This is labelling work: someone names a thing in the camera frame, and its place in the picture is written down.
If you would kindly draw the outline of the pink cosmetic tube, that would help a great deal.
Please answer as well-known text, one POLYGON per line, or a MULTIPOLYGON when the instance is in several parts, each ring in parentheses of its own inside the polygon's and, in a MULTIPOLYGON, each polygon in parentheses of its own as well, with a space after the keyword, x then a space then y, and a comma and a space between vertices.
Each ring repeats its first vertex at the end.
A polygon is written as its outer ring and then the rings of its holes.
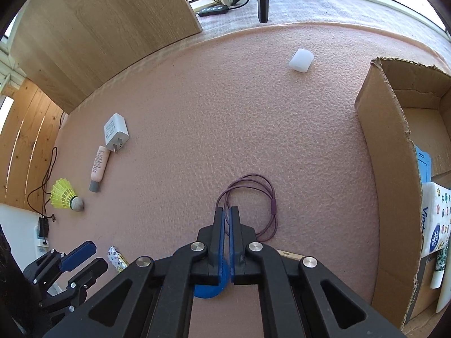
POLYGON ((100 183, 103 180, 105 169, 109 160, 109 154, 109 149, 107 149, 105 146, 99 146, 91 171, 89 184, 89 190, 91 192, 100 191, 100 183))

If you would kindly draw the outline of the patterned lighter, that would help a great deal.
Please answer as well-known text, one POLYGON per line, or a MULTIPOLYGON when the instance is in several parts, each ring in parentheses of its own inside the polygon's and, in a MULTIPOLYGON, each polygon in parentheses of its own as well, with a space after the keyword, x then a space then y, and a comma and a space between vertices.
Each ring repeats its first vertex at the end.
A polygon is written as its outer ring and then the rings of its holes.
POLYGON ((110 246, 107 257, 117 272, 122 272, 129 266, 129 263, 115 246, 110 246))

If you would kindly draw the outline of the pink towel mat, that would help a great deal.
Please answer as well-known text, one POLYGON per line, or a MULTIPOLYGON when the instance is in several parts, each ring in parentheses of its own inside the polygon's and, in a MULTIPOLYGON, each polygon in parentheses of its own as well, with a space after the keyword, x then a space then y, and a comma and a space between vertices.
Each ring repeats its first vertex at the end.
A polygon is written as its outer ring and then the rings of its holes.
POLYGON ((213 219, 217 198, 257 173, 275 187, 272 247, 313 255, 365 300, 375 290, 379 215, 371 158, 355 110, 373 59, 450 70, 420 42, 376 29, 306 23, 255 28, 148 57, 75 109, 61 127, 52 177, 83 212, 57 211, 53 248, 86 240, 128 260, 171 255, 213 219), (289 67, 298 49, 306 73, 289 67), (89 190, 104 125, 119 113, 129 140, 89 190))

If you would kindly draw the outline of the brown cardboard box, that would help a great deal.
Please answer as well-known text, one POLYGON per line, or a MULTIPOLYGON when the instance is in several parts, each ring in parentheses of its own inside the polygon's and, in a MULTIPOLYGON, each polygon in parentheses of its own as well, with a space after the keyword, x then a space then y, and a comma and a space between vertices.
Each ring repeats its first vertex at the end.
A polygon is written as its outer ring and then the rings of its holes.
POLYGON ((402 328, 414 303, 423 243, 417 151, 450 187, 450 75, 435 66, 377 57, 355 100, 372 161, 379 210, 372 306, 402 328))

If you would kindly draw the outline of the wooden board panel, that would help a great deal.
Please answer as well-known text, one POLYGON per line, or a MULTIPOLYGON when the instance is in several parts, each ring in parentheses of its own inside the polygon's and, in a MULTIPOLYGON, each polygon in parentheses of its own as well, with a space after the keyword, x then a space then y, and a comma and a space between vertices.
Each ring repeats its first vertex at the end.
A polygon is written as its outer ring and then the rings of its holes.
POLYGON ((187 0, 28 0, 10 54, 70 113, 130 65, 201 31, 187 0))

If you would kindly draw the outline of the white charger plug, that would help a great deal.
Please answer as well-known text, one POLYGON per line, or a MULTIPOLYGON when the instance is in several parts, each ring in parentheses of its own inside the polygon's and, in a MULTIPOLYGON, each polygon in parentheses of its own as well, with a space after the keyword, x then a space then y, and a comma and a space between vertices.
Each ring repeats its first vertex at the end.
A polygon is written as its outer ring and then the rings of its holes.
POLYGON ((117 153, 129 140, 129 131, 125 118, 119 113, 113 114, 104 125, 105 147, 117 153))

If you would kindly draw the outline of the patterned tissue pack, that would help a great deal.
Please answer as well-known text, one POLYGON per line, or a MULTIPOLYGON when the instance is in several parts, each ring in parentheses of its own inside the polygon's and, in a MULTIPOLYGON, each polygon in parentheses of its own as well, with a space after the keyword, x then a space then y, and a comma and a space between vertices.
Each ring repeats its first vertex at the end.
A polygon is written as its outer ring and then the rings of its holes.
POLYGON ((423 245, 421 257, 448 245, 450 239, 450 190, 434 182, 422 184, 421 224, 423 245))

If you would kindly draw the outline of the blue round tape measure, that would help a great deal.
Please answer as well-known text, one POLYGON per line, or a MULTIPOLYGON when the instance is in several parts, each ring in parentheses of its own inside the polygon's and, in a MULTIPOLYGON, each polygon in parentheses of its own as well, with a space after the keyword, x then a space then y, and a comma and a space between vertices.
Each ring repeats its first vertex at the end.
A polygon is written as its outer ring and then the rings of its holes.
POLYGON ((218 285, 197 284, 194 289, 194 296, 201 299, 210 299, 219 296, 229 284, 229 264, 222 258, 221 271, 218 285))

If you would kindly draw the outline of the green white lip balm tube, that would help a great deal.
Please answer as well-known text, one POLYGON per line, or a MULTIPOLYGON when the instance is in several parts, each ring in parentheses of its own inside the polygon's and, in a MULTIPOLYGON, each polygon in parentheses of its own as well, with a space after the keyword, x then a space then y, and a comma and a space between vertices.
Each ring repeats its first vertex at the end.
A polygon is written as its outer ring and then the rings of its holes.
POLYGON ((445 268, 446 268, 448 249, 449 249, 449 247, 446 246, 437 252, 437 260, 436 260, 434 273, 433 273, 431 283, 430 283, 430 287, 432 289, 438 289, 442 284, 442 280, 443 280, 443 276, 444 276, 444 272, 445 272, 445 268))

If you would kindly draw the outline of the yellow shuttlecock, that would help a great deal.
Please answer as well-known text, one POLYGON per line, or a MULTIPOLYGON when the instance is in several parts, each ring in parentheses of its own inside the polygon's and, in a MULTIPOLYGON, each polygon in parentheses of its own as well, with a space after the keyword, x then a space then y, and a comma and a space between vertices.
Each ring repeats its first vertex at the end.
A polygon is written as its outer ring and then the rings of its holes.
POLYGON ((84 201, 74 191, 67 179, 58 179, 50 191, 50 203, 54 208, 70 209, 75 212, 84 210, 84 201))

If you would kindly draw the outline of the checkered bed sheet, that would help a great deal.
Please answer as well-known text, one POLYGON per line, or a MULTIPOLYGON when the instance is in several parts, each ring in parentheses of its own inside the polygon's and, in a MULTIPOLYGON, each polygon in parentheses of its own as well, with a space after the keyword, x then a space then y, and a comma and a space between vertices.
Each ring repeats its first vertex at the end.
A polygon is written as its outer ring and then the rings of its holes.
POLYGON ((271 25, 337 23, 373 28, 420 42, 450 62, 450 39, 411 13, 368 0, 269 0, 269 19, 258 20, 257 1, 226 15, 199 19, 199 38, 211 39, 235 31, 271 25))

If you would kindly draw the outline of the white blue sunscreen bottle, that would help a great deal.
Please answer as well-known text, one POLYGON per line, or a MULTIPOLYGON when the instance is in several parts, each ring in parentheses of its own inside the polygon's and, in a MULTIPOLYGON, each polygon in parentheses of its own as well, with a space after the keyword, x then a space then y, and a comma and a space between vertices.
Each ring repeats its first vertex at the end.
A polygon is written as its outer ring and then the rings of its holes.
POLYGON ((451 300, 451 254, 448 251, 436 312, 439 313, 451 300))

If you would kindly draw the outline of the black power strip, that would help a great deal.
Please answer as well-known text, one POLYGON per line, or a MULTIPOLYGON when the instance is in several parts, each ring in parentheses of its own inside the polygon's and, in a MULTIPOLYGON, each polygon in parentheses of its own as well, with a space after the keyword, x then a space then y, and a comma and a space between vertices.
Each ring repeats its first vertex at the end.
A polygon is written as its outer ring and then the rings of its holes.
POLYGON ((229 7, 227 5, 215 5, 207 8, 203 8, 198 11, 197 15, 199 17, 207 17, 212 15, 224 15, 229 11, 229 7))

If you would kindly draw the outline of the blue phone stand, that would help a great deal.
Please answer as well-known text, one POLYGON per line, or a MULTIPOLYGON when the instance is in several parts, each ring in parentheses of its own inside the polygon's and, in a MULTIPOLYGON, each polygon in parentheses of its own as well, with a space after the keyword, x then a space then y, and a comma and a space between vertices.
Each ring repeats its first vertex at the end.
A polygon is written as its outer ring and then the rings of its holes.
POLYGON ((430 154, 422 151, 418 146, 415 146, 417 154, 417 164, 421 183, 431 182, 432 180, 432 159, 430 154))

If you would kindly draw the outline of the white eraser block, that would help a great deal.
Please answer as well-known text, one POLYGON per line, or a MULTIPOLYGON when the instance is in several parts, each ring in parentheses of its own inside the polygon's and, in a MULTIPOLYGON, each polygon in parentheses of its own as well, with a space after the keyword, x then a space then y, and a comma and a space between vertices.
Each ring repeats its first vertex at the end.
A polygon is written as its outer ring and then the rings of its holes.
POLYGON ((298 49, 289 62, 289 67, 297 72, 306 73, 309 70, 314 55, 309 50, 298 49))

